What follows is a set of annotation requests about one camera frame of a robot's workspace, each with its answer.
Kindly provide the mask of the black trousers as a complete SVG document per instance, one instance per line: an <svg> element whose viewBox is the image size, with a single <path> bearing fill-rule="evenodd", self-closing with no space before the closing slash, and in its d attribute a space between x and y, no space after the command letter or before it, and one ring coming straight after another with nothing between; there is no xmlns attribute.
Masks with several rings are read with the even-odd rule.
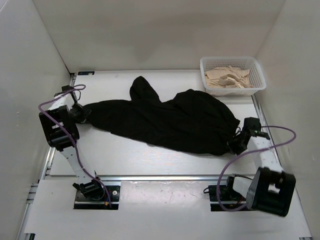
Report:
<svg viewBox="0 0 320 240"><path fill-rule="evenodd" d="M84 105L86 122L113 135L192 154L222 156L240 124L232 111L206 92L189 89L162 102L142 76L129 90L130 100Z"/></svg>

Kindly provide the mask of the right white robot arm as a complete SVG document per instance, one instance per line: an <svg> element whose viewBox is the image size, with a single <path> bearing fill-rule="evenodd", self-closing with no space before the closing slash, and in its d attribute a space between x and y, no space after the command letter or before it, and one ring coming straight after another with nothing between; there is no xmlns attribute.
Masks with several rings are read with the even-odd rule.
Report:
<svg viewBox="0 0 320 240"><path fill-rule="evenodd" d="M260 120L244 119L243 128L227 143L237 156L251 155L257 171L252 179L233 174L227 179L224 193L230 200L240 196L246 208L285 217L290 209L296 178L285 172L277 161L268 133L262 131Z"/></svg>

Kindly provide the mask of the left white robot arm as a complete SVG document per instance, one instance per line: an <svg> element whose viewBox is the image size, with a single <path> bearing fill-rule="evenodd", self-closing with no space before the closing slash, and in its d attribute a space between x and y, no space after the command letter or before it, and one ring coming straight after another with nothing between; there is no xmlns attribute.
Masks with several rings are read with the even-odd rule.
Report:
<svg viewBox="0 0 320 240"><path fill-rule="evenodd" d="M77 123L84 123L90 111L79 104L81 91L86 86L65 85L52 100L39 104L39 120L48 145L60 152L77 177L76 190L94 201L105 197L106 191L96 171L81 161L77 141Z"/></svg>

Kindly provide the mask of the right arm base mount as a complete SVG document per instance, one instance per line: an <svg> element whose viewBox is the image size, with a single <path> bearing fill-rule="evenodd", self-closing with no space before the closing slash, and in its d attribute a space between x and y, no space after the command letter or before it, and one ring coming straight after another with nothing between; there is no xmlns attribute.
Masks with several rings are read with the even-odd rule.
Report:
<svg viewBox="0 0 320 240"><path fill-rule="evenodd" d="M245 205L244 208L240 209L240 211L256 211L256 209L248 208L246 195L242 195L241 193L235 191L233 189L235 179L240 178L240 180L245 180L245 186L249 186L251 181L253 180L253 176L241 175L241 174L232 174L228 176L226 179L222 179L219 185L220 191L220 201L221 204L229 209L234 210L242 205ZM209 197L210 202L210 211L211 212L223 212L224 210L221 208L217 198L217 184L208 185L204 190L203 194Z"/></svg>

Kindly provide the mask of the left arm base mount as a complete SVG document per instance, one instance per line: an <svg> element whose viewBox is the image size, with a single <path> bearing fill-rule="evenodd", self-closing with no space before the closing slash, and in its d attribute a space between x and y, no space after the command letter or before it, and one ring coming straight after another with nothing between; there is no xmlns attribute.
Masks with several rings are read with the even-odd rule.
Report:
<svg viewBox="0 0 320 240"><path fill-rule="evenodd" d="M96 181L92 180L87 184L73 183L76 189L73 208L75 210L118 210L121 186L105 185L100 186Z"/></svg>

